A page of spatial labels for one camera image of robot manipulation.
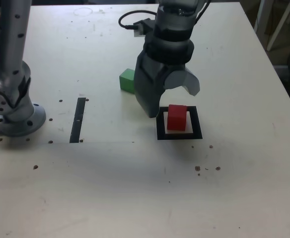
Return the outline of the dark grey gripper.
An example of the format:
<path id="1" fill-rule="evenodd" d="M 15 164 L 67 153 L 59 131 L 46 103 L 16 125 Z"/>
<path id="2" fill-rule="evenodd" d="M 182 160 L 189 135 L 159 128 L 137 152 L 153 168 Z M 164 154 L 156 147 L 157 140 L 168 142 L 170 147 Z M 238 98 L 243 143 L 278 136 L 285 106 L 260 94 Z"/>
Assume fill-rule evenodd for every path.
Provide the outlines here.
<path id="1" fill-rule="evenodd" d="M 169 65 L 152 59 L 145 48 L 137 57 L 134 75 L 135 96 L 149 118 L 159 113 L 165 90 L 183 87 L 190 95 L 200 91 L 198 78 L 184 64 Z"/>

